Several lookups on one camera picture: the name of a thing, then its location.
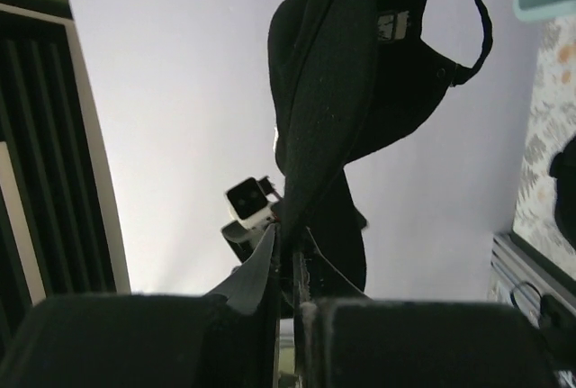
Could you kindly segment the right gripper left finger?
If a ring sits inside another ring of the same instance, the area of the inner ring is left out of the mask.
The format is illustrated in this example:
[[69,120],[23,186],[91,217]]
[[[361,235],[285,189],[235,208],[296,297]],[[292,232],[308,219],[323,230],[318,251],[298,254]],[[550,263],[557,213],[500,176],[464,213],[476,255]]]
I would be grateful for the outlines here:
[[280,244],[269,226],[252,255],[207,296],[206,387],[276,387]]

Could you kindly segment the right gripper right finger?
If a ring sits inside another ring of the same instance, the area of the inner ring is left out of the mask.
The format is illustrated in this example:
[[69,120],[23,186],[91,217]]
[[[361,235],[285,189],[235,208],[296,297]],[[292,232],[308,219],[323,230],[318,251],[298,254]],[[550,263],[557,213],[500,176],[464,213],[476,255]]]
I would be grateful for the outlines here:
[[325,258],[309,228],[302,232],[300,242],[293,248],[292,275],[295,373],[300,387],[312,387],[311,354],[307,352],[311,335],[306,333],[311,323],[305,321],[302,306],[322,298],[366,298],[366,295]]

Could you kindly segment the black cap gold logo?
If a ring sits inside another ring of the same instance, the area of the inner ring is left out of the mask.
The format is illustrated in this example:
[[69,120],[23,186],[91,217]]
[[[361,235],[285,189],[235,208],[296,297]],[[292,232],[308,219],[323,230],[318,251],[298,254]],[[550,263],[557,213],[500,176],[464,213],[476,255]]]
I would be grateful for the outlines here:
[[553,155],[548,175],[554,180],[554,222],[575,257],[575,136]]

